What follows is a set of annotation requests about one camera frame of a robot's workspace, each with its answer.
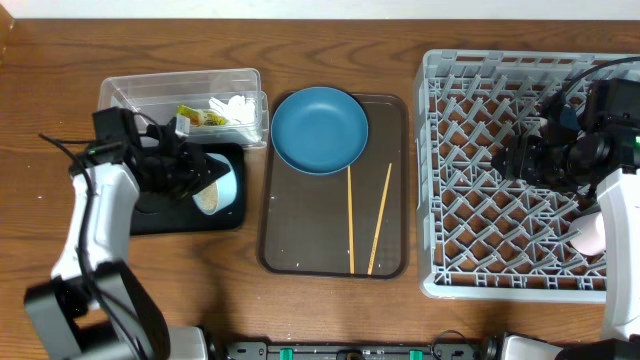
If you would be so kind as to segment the light blue rice bowl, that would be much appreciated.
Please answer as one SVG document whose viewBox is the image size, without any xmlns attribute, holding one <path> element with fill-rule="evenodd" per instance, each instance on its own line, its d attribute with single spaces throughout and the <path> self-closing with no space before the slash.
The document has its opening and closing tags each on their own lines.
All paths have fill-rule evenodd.
<svg viewBox="0 0 640 360">
<path fill-rule="evenodd" d="M 238 185 L 233 166 L 225 156 L 215 153 L 208 153 L 207 156 L 229 167 L 229 171 L 226 174 L 192 196 L 197 208 L 203 214 L 211 216 L 236 200 Z"/>
</svg>

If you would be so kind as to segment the yellow green snack wrapper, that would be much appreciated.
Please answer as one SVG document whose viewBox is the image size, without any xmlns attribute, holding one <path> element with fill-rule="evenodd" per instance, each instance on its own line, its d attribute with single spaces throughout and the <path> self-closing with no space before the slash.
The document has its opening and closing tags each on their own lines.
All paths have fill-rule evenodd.
<svg viewBox="0 0 640 360">
<path fill-rule="evenodd" d="M 228 120 L 213 110 L 193 109 L 185 105 L 177 107 L 176 115 L 187 118 L 192 126 L 226 125 Z"/>
</svg>

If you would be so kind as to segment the white paper napkin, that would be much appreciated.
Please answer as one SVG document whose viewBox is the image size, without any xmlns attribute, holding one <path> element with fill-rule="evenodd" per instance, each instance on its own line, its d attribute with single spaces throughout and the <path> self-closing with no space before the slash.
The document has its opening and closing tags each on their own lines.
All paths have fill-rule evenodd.
<svg viewBox="0 0 640 360">
<path fill-rule="evenodd" d="M 227 124 L 248 125 L 255 120 L 255 100 L 242 95 L 234 95 L 227 102 L 211 97 L 209 108 L 222 116 Z"/>
</svg>

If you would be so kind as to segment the pink cup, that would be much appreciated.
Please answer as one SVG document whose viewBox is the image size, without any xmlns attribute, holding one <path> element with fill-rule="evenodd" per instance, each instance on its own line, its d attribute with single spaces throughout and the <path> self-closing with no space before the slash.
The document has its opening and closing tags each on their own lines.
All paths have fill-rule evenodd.
<svg viewBox="0 0 640 360">
<path fill-rule="evenodd" d="M 575 219 L 570 225 L 570 230 L 577 232 L 570 243 L 581 254 L 595 256 L 605 251 L 605 227 L 601 212 Z"/>
</svg>

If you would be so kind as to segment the dark blue plate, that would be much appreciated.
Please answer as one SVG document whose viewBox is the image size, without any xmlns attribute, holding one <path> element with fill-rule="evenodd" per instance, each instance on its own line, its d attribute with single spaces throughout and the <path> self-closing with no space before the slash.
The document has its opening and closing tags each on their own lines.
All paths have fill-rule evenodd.
<svg viewBox="0 0 640 360">
<path fill-rule="evenodd" d="M 291 168 L 329 175 L 353 164 L 369 138 L 364 108 L 354 96 L 332 87 L 309 87 L 284 98 L 276 108 L 271 142 Z"/>
</svg>

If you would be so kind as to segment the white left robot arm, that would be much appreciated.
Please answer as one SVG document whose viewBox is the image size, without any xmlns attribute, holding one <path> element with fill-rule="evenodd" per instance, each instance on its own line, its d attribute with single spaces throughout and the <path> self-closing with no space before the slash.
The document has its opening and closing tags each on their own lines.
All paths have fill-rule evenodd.
<svg viewBox="0 0 640 360">
<path fill-rule="evenodd" d="M 228 157 L 182 140 L 166 126 L 97 129 L 70 156 L 75 204 L 49 281 L 27 289 L 24 307 L 52 359 L 208 359 L 200 327 L 172 327 L 128 264 L 141 194 L 191 200 L 234 172 Z"/>
</svg>

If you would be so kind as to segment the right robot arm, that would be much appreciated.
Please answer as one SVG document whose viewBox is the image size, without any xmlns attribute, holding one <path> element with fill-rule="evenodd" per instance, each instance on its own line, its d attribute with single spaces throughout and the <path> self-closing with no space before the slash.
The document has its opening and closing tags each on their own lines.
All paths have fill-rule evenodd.
<svg viewBox="0 0 640 360">
<path fill-rule="evenodd" d="M 604 225 L 607 293 L 600 341 L 559 347 L 509 335 L 503 359 L 636 359 L 639 356 L 639 108 L 590 100 L 577 115 L 550 103 L 539 136 L 518 135 L 493 157 L 508 180 L 558 192 L 590 188 Z"/>
</svg>

